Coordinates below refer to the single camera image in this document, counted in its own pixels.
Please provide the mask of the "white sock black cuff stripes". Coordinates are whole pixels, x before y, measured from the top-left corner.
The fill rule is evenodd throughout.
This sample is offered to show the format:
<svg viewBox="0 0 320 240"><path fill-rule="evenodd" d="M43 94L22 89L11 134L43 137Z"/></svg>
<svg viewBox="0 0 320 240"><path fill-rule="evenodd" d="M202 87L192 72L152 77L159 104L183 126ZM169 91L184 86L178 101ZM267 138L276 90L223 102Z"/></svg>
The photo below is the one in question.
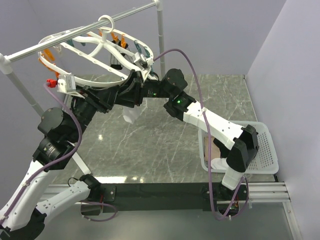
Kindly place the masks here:
<svg viewBox="0 0 320 240"><path fill-rule="evenodd" d="M122 108L123 119L129 124L133 124L140 115L141 115L141 110L137 106L133 108L124 106Z"/></svg>

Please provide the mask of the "black and white striped sock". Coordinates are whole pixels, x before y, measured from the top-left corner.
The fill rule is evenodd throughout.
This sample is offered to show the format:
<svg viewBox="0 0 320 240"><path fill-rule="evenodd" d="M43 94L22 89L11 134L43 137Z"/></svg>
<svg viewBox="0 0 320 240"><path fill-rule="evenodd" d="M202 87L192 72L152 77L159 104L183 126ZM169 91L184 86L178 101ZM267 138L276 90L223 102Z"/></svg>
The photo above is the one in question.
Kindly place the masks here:
<svg viewBox="0 0 320 240"><path fill-rule="evenodd" d="M110 55L110 67L118 71L123 69L122 64L112 54Z"/></svg>

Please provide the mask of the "white round clip hanger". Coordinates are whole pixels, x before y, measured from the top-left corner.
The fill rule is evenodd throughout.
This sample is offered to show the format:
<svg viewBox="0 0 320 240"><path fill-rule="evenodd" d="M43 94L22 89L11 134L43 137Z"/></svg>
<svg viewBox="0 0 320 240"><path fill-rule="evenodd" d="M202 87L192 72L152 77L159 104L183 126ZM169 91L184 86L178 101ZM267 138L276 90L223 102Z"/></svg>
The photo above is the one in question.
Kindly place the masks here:
<svg viewBox="0 0 320 240"><path fill-rule="evenodd" d="M137 41L142 50L142 54L146 58L151 58L154 62L154 54L151 48L142 42L141 40L122 32L118 29L115 29L115 23L112 21L111 26L102 26L98 28L99 33L96 34L93 31L88 31L85 34L81 34L74 38L71 38L74 47L70 46L63 41L56 45L61 45L62 49L69 50L76 55L84 58L90 63L101 67L107 72L116 75L119 79L114 82L99 82L94 80L86 80L84 78L74 76L72 73L67 72L66 70L60 68L56 65L55 62L50 62L45 59L43 50L40 50L38 55L38 60L50 71L54 72L56 78L59 75L73 75L75 77L76 86L88 86L96 89L110 88L113 86L121 85L129 76L130 71L139 71L139 68L133 62L133 55L137 53L136 46L134 41ZM118 36L119 42L115 44L112 42L111 32L115 33ZM125 41L127 43L126 48L121 47L121 37L124 35ZM110 67L110 55L114 57L121 63L122 70L116 70ZM153 73L153 66L151 72L146 80L155 80L156 76Z"/></svg>

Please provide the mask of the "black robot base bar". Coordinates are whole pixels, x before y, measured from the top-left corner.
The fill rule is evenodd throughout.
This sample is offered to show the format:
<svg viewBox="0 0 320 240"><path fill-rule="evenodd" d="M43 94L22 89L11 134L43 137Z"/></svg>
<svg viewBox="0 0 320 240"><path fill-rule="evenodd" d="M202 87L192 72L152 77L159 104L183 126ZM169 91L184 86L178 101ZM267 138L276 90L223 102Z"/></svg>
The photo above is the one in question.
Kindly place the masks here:
<svg viewBox="0 0 320 240"><path fill-rule="evenodd" d="M213 202L225 211L234 190L212 183ZM203 210L210 211L209 184L187 183L102 183L98 193L90 193L86 201L110 204L118 211ZM85 216L112 213L111 207L81 204Z"/></svg>

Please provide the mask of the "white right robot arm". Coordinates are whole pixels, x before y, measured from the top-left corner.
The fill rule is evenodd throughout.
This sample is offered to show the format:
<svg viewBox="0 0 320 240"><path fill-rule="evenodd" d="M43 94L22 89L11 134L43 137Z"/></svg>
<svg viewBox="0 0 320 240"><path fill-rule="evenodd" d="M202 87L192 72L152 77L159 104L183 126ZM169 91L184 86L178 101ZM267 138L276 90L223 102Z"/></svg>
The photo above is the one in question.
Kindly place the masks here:
<svg viewBox="0 0 320 240"><path fill-rule="evenodd" d="M120 85L115 102L134 107L143 98L167 98L164 108L170 116L213 137L227 164L219 193L230 200L237 194L237 185L259 150L257 130L250 124L235 124L203 107L184 91L187 85L182 71L176 68L170 69L162 80L144 80L141 72L132 70Z"/></svg>

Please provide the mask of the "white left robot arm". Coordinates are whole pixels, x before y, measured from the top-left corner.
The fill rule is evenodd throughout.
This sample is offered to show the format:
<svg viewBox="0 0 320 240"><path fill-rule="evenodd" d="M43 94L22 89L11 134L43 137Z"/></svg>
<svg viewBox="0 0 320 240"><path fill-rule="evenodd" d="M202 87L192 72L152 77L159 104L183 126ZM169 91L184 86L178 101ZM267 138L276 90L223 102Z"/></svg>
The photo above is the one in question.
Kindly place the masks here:
<svg viewBox="0 0 320 240"><path fill-rule="evenodd" d="M111 207L105 203L106 189L91 174L82 175L73 185L41 201L47 187L65 169L78 150L83 132L96 112L107 113L116 96L109 90L77 87L71 107L53 107L45 111L38 125L44 134L32 156L29 169L14 195L0 211L2 240L34 240L45 226L77 202Z"/></svg>

